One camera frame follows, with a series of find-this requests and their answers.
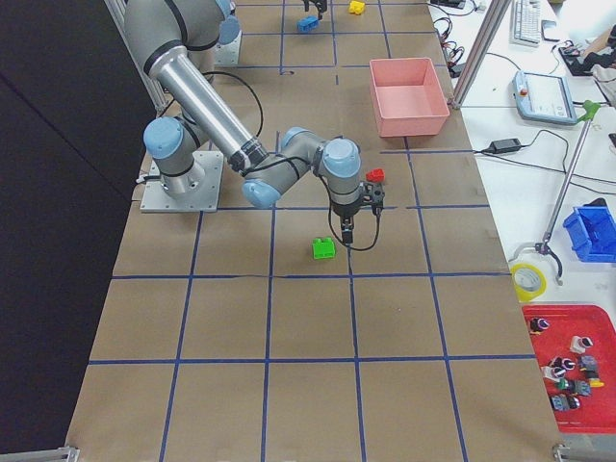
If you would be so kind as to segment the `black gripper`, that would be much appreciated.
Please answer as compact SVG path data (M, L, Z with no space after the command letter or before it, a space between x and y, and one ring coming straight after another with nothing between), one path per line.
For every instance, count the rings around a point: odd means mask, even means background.
M326 0L303 0L304 11L308 12L310 6L313 5L316 7L318 11L318 20L323 19L323 15L327 12L327 1Z
M381 215L384 208L385 192L380 183L360 181L353 192L334 192L329 188L328 194L333 212L340 219L343 244L349 244L353 238L353 218L362 207L370 206L372 214L376 217Z

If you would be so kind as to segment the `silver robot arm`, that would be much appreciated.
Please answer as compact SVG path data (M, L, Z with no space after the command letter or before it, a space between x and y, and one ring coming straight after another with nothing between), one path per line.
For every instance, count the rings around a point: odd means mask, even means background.
M325 140L293 127L284 136L279 155L268 153L217 94L192 59L240 32L231 1L130 1L124 31L139 68L160 83L181 106L178 117L161 116L143 132L169 193L193 188L203 177L193 151L211 140L228 165L244 178L243 194L254 207L273 206L304 174L312 172L325 186L330 214L340 219L335 237L353 243L354 217L369 206L381 216L384 191L360 177L360 149L352 140Z

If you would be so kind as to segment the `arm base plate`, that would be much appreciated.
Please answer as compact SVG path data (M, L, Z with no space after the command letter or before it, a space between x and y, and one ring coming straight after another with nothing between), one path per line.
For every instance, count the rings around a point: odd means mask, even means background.
M164 176L154 161L144 182L144 213L215 213L218 209L224 157L219 151L196 150L192 169L178 177Z
M240 60L242 44L242 32L227 44L218 43L215 47L215 66L218 67L237 67Z

